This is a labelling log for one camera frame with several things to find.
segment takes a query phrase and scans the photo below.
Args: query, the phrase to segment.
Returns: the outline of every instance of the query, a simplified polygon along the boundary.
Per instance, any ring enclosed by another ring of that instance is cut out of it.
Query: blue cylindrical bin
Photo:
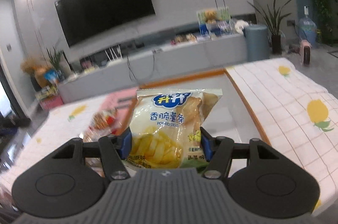
[[[243,30],[243,33],[249,62],[270,58],[268,27],[266,25],[250,25]]]

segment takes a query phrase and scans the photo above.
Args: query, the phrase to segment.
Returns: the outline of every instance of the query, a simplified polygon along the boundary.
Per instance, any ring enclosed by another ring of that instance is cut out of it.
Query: metal bolt
[[[125,171],[116,171],[116,172],[112,173],[111,177],[114,180],[123,180],[123,179],[126,179],[128,177],[128,173],[125,172]]]
[[[221,173],[217,170],[210,170],[210,171],[206,171],[204,173],[204,177],[208,178],[208,179],[218,179],[221,177]]]

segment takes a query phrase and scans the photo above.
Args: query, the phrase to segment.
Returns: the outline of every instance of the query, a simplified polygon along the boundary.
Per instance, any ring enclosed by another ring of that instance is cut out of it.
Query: potato sticks package
[[[130,129],[131,163],[146,168],[203,168],[200,126],[222,90],[138,90]]]

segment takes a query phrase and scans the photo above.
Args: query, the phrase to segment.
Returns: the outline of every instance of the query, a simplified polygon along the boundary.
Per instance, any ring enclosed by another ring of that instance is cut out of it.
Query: black tv screen
[[[155,14],[151,0],[59,0],[55,7],[69,46]]]

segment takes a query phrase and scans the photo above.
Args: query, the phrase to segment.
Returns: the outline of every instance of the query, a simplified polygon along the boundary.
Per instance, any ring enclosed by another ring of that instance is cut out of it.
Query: orange wooden frame
[[[264,129],[263,129],[261,123],[259,122],[257,116],[255,115],[255,113],[252,110],[252,108],[250,107],[248,101],[246,101],[244,95],[242,94],[239,87],[236,85],[235,81],[232,79],[231,75],[228,73],[228,71],[226,69],[223,69],[223,68],[222,69],[213,69],[213,70],[210,70],[210,71],[200,72],[200,73],[191,74],[191,75],[185,75],[185,76],[181,76],[181,77],[177,77],[177,78],[167,79],[167,80],[164,80],[164,81],[151,82],[151,83],[141,85],[140,89],[158,88],[158,87],[177,84],[177,83],[181,83],[181,82],[194,81],[194,80],[197,80],[197,79],[208,78],[208,77],[224,75],[224,74],[229,78],[230,82],[232,83],[235,90],[237,91],[237,93],[238,93],[239,97],[241,98],[244,106],[246,107],[246,110],[248,111],[252,121],[254,122],[262,140],[265,143],[267,143],[268,145],[271,146],[271,143],[270,143],[268,137],[266,136]],[[133,101],[131,103],[127,117],[123,121],[122,128],[121,128],[123,130],[120,131],[121,133],[127,128],[129,121],[132,117],[133,110],[136,106],[136,103],[137,103],[137,99],[135,98],[135,99],[133,99]]]

